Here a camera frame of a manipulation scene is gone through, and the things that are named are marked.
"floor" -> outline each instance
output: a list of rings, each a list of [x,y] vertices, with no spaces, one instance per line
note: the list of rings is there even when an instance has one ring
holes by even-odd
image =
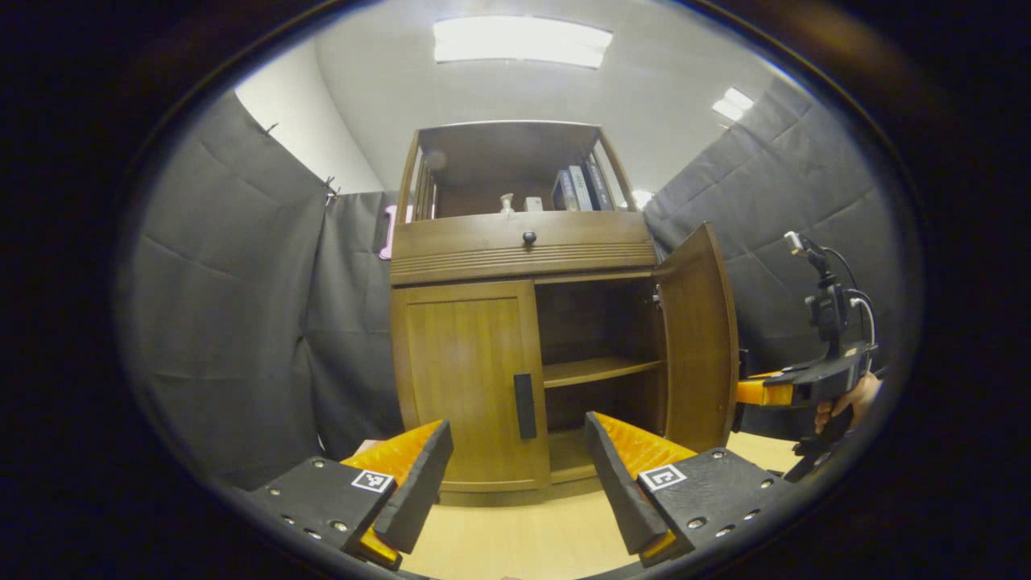
[[[794,443],[731,434],[727,448],[786,472]],[[570,580],[632,564],[602,491],[516,507],[434,506],[402,569],[445,580]]]

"black door handle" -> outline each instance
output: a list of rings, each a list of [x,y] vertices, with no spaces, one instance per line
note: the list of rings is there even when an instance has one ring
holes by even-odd
[[[529,373],[514,375],[516,414],[521,439],[537,439],[537,420],[533,412],[533,382]]]

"pink object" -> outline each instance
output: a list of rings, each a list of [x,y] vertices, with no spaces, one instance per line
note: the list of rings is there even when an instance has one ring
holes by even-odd
[[[394,225],[397,221],[397,205],[388,205],[387,214],[390,215],[390,229],[387,230],[387,245],[379,250],[379,258],[381,260],[389,260],[391,257],[391,250],[394,247]],[[408,205],[408,210],[404,216],[404,223],[411,220],[411,205]]]

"wooden cabinet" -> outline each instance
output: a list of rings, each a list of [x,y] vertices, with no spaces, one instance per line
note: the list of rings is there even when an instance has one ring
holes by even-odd
[[[727,442],[736,321],[708,225],[655,267],[632,202],[623,211],[478,212],[490,210],[498,182],[540,195],[556,163],[597,159],[599,142],[629,197],[600,129],[566,125],[475,124],[413,141],[401,205],[414,218],[396,227],[391,267],[394,365],[405,428],[452,422],[444,491],[594,476],[588,411],[697,451]],[[487,138],[505,129],[519,135],[514,144]],[[495,149],[514,158],[488,171]]]

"human hand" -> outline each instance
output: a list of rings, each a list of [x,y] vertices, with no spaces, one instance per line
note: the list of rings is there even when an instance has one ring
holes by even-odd
[[[873,373],[866,373],[860,378],[856,388],[841,396],[837,403],[831,406],[831,402],[825,401],[817,406],[817,417],[813,422],[817,424],[817,435],[824,431],[824,425],[830,422],[831,417],[837,417],[842,411],[852,406],[852,423],[849,431],[856,429],[863,421],[870,404],[877,397],[880,384],[884,381],[873,376]]]

